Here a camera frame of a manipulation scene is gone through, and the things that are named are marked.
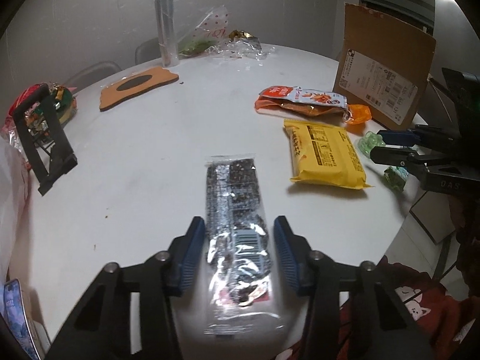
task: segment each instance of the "candy bag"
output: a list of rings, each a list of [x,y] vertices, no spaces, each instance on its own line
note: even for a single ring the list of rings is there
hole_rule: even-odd
[[[369,187],[344,128],[288,119],[283,125],[290,136],[292,182],[336,185],[354,190]]]

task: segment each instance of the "blue package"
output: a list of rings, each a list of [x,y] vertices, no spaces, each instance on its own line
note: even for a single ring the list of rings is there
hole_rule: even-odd
[[[32,335],[27,325],[22,292],[20,290],[20,282],[18,279],[11,280],[5,284],[3,301],[5,304],[5,321],[12,334],[32,360],[40,360],[40,356],[35,348]]]

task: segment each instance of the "snack bag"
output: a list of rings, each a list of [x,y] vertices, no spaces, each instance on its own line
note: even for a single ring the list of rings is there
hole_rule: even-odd
[[[338,112],[337,108],[316,106],[313,104],[293,103],[283,99],[270,99],[268,97],[259,97],[255,102],[255,110],[262,114],[268,113],[268,110],[282,110],[295,112],[297,114],[315,117],[332,112]]]
[[[290,180],[361,190],[366,174],[347,131],[321,123],[285,119],[290,136],[293,174]]]
[[[323,92],[315,89],[303,89],[299,86],[272,86],[259,93],[260,97],[288,100],[293,103],[322,105],[330,112],[344,112],[347,109],[347,98],[333,92]]]

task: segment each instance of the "chair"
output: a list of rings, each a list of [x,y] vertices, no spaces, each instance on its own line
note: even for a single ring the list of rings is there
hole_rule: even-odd
[[[160,58],[160,46],[158,45],[158,38],[153,38],[143,42],[135,50],[135,64],[139,65],[143,62],[151,61],[152,59]]]
[[[100,80],[103,80],[105,77],[111,76],[112,74],[121,72],[122,69],[115,62],[112,61],[103,61],[93,64],[81,71],[79,71],[74,76],[70,77],[66,82],[65,86],[67,88],[74,87],[72,91],[76,93],[81,91],[83,88],[90,86]]]

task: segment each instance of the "plastic bag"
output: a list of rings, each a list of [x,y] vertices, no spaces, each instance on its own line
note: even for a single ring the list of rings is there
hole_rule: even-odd
[[[366,174],[347,131],[342,127],[285,120],[290,136],[293,182],[361,190]]]
[[[213,8],[178,41],[178,53],[184,57],[197,56],[219,43],[227,32],[229,12],[224,5]]]
[[[246,57],[262,61],[275,51],[276,49],[274,46],[263,44],[259,49],[257,43],[252,43],[247,39],[237,39],[220,42],[217,45],[210,47],[206,53],[224,59]]]
[[[206,334],[234,335],[263,315],[278,327],[279,316],[261,311],[272,297],[268,233],[254,160],[214,157],[207,170],[207,262],[212,267]]]
[[[28,195],[28,174],[22,155],[0,139],[0,311],[15,233]]]

